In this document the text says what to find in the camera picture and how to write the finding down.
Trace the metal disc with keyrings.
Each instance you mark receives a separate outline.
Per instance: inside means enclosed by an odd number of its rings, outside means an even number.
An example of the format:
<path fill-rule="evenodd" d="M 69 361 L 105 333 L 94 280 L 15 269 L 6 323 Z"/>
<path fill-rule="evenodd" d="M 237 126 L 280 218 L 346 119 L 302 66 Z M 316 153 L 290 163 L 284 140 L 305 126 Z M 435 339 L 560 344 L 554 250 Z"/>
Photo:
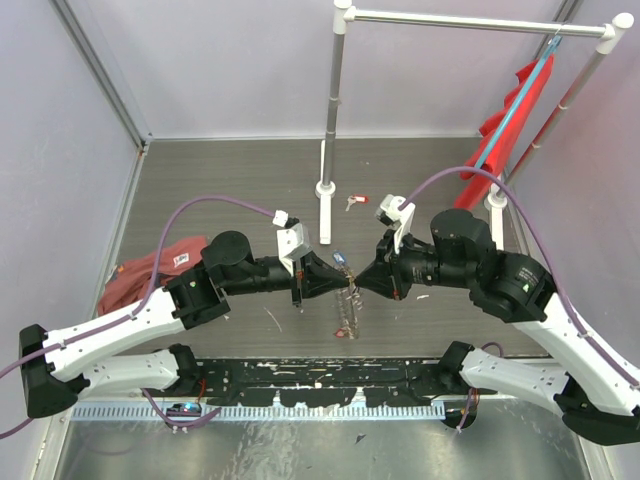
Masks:
<path fill-rule="evenodd" d="M 359 288 L 355 285 L 355 276 L 347 266 L 339 266 L 338 270 L 343 272 L 349 279 L 350 285 L 341 290 L 335 291 L 336 305 L 341 326 L 347 332 L 345 338 L 355 340 L 359 338 L 360 328 L 358 314 L 363 308 L 363 302 Z"/>

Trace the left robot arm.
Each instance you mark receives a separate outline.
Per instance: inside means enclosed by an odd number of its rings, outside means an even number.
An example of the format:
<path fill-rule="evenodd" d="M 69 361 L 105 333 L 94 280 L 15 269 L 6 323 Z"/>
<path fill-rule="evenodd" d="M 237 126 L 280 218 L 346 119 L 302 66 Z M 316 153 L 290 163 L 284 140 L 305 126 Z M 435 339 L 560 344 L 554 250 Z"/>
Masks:
<path fill-rule="evenodd" d="M 256 258 L 244 234 L 226 231 L 202 250 L 199 262 L 146 300 L 65 329 L 23 328 L 19 359 L 28 418 L 53 416 L 97 393 L 153 389 L 191 395 L 200 372 L 189 348 L 174 345 L 144 358 L 126 350 L 228 314 L 230 296 L 288 291 L 300 306 L 349 286 L 344 273 L 312 251 L 302 225 L 278 231 L 277 246 L 277 255 Z"/>

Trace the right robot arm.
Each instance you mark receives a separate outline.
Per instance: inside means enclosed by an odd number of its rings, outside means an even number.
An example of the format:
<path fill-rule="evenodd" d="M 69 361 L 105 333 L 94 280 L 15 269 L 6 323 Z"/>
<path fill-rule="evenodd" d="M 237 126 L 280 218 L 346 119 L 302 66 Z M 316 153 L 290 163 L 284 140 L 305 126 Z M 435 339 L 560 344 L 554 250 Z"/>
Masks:
<path fill-rule="evenodd" d="M 534 368 L 454 341 L 438 362 L 444 390 L 486 389 L 533 403 L 599 445 L 639 440 L 639 370 L 562 300 L 551 274 L 535 259 L 496 247 L 489 225 L 464 209 L 431 221 L 433 241 L 409 233 L 410 220 L 378 209 L 387 231 L 357 286 L 402 300 L 420 284 L 465 289 L 474 306 L 533 339 L 557 362 Z"/>

